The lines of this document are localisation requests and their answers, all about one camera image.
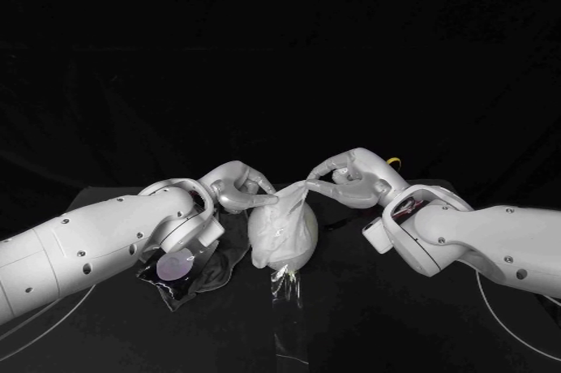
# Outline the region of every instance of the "yellow wire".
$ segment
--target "yellow wire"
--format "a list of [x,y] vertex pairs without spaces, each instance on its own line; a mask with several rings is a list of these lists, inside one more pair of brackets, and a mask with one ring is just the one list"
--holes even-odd
[[399,167],[399,171],[400,171],[400,169],[401,169],[401,160],[400,160],[397,157],[391,158],[391,159],[387,161],[387,163],[388,163],[388,165],[391,165],[391,163],[396,162],[396,161],[400,163],[400,167]]

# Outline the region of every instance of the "black backdrop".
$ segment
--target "black backdrop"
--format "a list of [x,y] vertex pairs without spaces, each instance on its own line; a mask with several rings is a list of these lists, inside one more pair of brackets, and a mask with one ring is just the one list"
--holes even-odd
[[560,0],[3,0],[0,235],[87,186],[364,147],[557,208]]

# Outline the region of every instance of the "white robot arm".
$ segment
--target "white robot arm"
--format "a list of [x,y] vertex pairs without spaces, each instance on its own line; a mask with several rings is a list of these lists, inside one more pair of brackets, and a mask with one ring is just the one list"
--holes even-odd
[[[337,184],[318,180],[332,170]],[[475,211],[448,189],[410,186],[364,148],[326,160],[306,186],[352,208],[386,207],[364,235],[381,254],[396,247],[424,276],[459,261],[498,284],[561,298],[561,212],[515,206]],[[416,210],[422,202],[427,205]]]
[[[267,195],[256,194],[260,186]],[[273,194],[264,176],[233,161],[200,181],[158,182],[139,195],[91,204],[0,241],[0,324],[107,280],[150,247],[174,253],[194,238],[208,247],[225,232],[214,205],[238,212],[275,204]]]

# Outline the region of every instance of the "crumpled plastic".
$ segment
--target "crumpled plastic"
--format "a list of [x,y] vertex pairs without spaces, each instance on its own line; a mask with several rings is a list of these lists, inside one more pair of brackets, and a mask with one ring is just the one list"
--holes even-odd
[[316,248],[318,229],[311,231],[305,218],[306,213],[313,216],[306,204],[309,190],[305,183],[300,181],[287,186],[275,194],[277,204],[259,207],[251,212],[249,235],[251,260],[257,268],[293,259]]

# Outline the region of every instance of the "black table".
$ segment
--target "black table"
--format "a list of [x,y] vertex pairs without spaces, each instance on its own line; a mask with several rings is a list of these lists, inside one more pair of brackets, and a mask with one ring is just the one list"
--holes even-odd
[[[412,183],[453,190],[440,180]],[[87,188],[71,209],[140,189]],[[361,229],[380,208],[360,212],[316,193],[308,202],[321,226],[316,253],[300,271],[312,372],[561,369],[561,362],[504,331],[468,266],[453,264],[427,278],[396,251],[377,252]],[[345,219],[339,228],[325,229]],[[0,362],[0,371],[276,372],[270,271],[253,266],[250,252],[228,285],[200,294],[175,313],[135,272],[129,269],[96,287],[47,337]],[[561,355],[561,330],[536,296],[482,282],[505,324],[533,345]],[[57,323],[84,295],[70,296],[3,342],[2,354]]]

